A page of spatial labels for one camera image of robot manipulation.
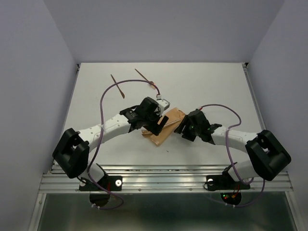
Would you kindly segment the peach satin napkin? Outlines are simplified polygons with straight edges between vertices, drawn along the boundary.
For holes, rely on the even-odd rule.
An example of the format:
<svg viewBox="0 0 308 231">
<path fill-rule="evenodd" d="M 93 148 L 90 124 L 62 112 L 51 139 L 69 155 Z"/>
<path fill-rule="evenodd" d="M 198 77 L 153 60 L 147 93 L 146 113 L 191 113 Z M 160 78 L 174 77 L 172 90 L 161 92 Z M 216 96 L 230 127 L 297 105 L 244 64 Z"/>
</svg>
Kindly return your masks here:
<svg viewBox="0 0 308 231">
<path fill-rule="evenodd" d="M 170 109 L 165 116 L 168 117 L 167 123 L 164 125 L 162 131 L 158 136 L 153 133 L 143 129 L 141 134 L 143 137 L 147 138 L 157 147 L 161 146 L 163 142 L 174 132 L 174 130 L 180 125 L 186 114 L 182 112 L 177 107 Z"/>
</svg>

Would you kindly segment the copper knife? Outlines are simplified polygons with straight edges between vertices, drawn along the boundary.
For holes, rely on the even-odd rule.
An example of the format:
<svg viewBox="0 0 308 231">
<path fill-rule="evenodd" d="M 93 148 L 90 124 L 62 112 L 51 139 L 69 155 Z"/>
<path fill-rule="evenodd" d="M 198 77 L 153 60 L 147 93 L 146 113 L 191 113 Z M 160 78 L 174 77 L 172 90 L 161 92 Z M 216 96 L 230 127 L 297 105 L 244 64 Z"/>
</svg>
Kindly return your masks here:
<svg viewBox="0 0 308 231">
<path fill-rule="evenodd" d="M 125 98 L 124 92 L 121 90 L 121 88 L 120 88 L 119 85 L 117 84 L 117 81 L 115 80 L 114 76 L 113 76 L 112 74 L 111 74 L 110 76 L 111 76 L 113 82 L 116 84 L 116 87 L 117 87 L 117 89 L 119 90 L 119 92 L 120 92 L 122 98 L 124 99 L 124 98 Z"/>
</svg>

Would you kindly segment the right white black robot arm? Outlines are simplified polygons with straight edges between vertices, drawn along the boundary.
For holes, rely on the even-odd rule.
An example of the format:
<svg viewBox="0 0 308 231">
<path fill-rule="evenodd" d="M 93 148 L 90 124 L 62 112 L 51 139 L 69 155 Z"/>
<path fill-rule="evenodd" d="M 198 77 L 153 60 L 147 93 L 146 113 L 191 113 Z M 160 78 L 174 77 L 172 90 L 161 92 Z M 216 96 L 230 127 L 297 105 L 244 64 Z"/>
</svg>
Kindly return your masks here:
<svg viewBox="0 0 308 231">
<path fill-rule="evenodd" d="M 196 109 L 184 117 L 175 133 L 189 141 L 199 137 L 202 141 L 223 145 L 246 153 L 248 161 L 231 161 L 220 175 L 208 175 L 204 188 L 208 191 L 248 190 L 248 179 L 261 177 L 272 181 L 291 163 L 291 156 L 269 130 L 249 133 L 229 130 L 221 124 L 210 124 L 205 114 Z"/>
</svg>

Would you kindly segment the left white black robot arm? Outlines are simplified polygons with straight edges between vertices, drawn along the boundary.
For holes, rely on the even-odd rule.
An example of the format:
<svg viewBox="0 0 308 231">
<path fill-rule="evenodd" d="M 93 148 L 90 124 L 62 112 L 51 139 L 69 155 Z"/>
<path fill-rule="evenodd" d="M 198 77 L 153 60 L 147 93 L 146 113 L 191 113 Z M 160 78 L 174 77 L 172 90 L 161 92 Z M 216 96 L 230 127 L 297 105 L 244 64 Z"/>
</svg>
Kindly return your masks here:
<svg viewBox="0 0 308 231">
<path fill-rule="evenodd" d="M 107 190 L 112 187 L 119 190 L 121 180 L 109 180 L 107 173 L 89 160 L 90 152 L 98 151 L 101 144 L 119 135 L 141 128 L 159 135 L 168 121 L 163 113 L 169 107 L 170 103 L 165 99 L 146 97 L 139 105 L 126 108 L 101 124 L 79 131 L 69 128 L 61 136 L 52 156 L 70 179 L 79 178 Z"/>
</svg>

